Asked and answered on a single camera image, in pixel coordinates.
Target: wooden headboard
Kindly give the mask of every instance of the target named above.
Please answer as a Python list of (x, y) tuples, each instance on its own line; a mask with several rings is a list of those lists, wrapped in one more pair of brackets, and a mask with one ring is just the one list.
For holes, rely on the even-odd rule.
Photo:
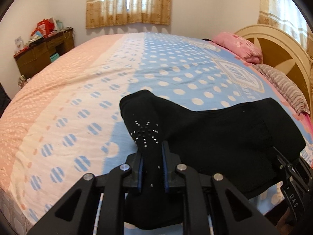
[(284, 31), (269, 25), (247, 26), (235, 34), (261, 48), (263, 63), (284, 72), (300, 88), (313, 117), (310, 92), (312, 61), (301, 45)]

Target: wooden desk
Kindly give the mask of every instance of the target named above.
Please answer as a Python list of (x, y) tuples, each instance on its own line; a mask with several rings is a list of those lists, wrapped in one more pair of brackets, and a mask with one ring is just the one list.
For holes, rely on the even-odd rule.
[(71, 28), (67, 32), (59, 32), (43, 39), (41, 43), (17, 53), (14, 59), (21, 75), (31, 78), (51, 63), (51, 55), (58, 53), (62, 56), (73, 48), (73, 28)]

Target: silver bolt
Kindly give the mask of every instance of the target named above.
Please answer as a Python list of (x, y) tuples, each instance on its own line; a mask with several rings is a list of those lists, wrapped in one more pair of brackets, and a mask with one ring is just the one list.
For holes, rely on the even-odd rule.
[(84, 180), (89, 181), (89, 180), (92, 180), (93, 177), (94, 177), (93, 174), (87, 173), (84, 175)]
[(179, 165), (177, 165), (177, 169), (180, 171), (183, 171), (183, 170), (187, 169), (187, 166), (185, 164), (179, 164)]
[(223, 177), (222, 174), (216, 173), (216, 174), (213, 175), (213, 178), (214, 178), (216, 181), (221, 181), (221, 180), (223, 180), (224, 177)]
[(122, 164), (122, 165), (120, 166), (120, 169), (121, 169), (122, 171), (129, 170), (129, 168), (130, 168), (130, 166), (129, 166), (128, 164)]

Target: beige patterned curtain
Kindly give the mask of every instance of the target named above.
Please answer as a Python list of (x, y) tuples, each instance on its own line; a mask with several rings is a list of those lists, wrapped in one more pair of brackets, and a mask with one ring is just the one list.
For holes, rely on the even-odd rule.
[(171, 0), (87, 0), (86, 29), (170, 21)]
[(261, 0), (258, 24), (283, 30), (313, 56), (313, 34), (293, 0)]

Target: blue polka dot bedspread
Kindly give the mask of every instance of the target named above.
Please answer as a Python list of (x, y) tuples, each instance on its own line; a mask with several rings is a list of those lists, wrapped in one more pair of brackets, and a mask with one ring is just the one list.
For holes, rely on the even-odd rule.
[[(85, 173), (108, 173), (136, 152), (119, 101), (141, 89), (194, 111), (272, 97), (302, 132), (306, 148), (301, 154), (312, 163), (308, 125), (233, 53), (207, 41), (160, 33), (106, 35), (34, 76), (0, 120), (0, 187), (32, 225)], [(251, 203), (265, 214), (282, 199), (277, 184)], [(127, 235), (182, 233), (182, 225), (143, 231), (125, 223)]]

